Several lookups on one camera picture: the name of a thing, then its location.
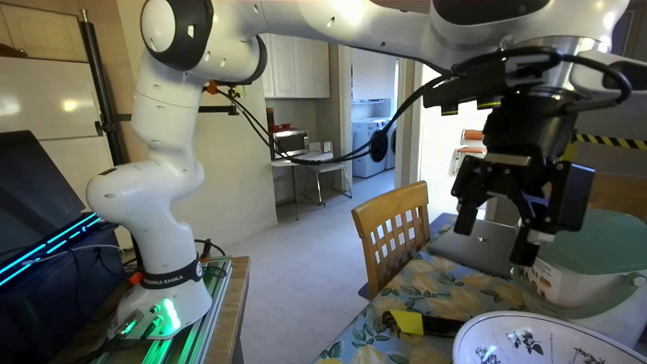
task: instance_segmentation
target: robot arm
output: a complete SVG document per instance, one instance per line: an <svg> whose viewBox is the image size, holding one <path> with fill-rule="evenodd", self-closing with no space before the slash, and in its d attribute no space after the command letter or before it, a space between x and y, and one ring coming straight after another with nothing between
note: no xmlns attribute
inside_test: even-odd
<svg viewBox="0 0 647 364"><path fill-rule="evenodd" d="M477 204L495 191L506 194L527 217L520 258L512 256L527 265L542 240L534 236L578 229L586 191L574 197L573 213L557 206L565 206L563 195L581 179L590 182L590 173L571 165L563 171L557 155L574 128L577 113L565 109L600 89L573 83L578 66L571 62L549 56L546 65L546 55L506 53L534 47L555 55L602 55L627 4L432 0L422 14L371 0L148 0L142 10L148 55L137 79L133 126L149 146L149 158L109 170L87 188L99 215L133 232L143 263L143 283L122 299L114 329L137 321L128 326L129 337L170 337L211 307L192 230L173 215L170 206L202 182L192 133L205 83L239 85L260 76L268 50L259 33L298 33L420 61L447 76L425 89L426 104L453 109L468 98L497 98L501 107L485 124L490 160L466 162L453 190L464 206L459 230L472 230ZM558 186L552 202L544 195L549 182Z"/></svg>

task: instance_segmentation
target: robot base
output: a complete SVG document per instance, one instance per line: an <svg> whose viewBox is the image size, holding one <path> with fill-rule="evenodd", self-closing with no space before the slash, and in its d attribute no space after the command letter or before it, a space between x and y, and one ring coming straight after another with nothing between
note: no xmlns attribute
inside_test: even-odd
<svg viewBox="0 0 647 364"><path fill-rule="evenodd" d="M199 321L213 304L205 280L185 280L177 287L129 288L112 321L109 337L169 340Z"/></svg>

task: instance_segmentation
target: floor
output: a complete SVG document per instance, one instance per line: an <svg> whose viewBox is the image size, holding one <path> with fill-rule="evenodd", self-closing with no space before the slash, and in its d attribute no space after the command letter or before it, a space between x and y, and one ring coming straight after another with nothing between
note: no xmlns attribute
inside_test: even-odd
<svg viewBox="0 0 647 364"><path fill-rule="evenodd" d="M242 323L246 364L312 362L366 304L362 242L349 210L392 190L392 171L355 184L355 195L330 195L325 206L280 207L280 224L226 247L250 256L250 287Z"/></svg>

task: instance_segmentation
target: white bowl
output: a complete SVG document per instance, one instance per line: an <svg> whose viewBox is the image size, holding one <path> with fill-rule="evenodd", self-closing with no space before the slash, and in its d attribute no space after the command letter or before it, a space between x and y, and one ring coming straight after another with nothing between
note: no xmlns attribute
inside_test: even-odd
<svg viewBox="0 0 647 364"><path fill-rule="evenodd" d="M526 310L470 320L453 343L456 364L647 364L647 358L581 326Z"/></svg>

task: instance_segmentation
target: black screen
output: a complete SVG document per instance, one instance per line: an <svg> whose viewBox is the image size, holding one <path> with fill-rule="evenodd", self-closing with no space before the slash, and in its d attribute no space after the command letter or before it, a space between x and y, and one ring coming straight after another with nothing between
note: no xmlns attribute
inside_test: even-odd
<svg viewBox="0 0 647 364"><path fill-rule="evenodd" d="M0 133L0 267L81 210L83 202L31 131Z"/></svg>

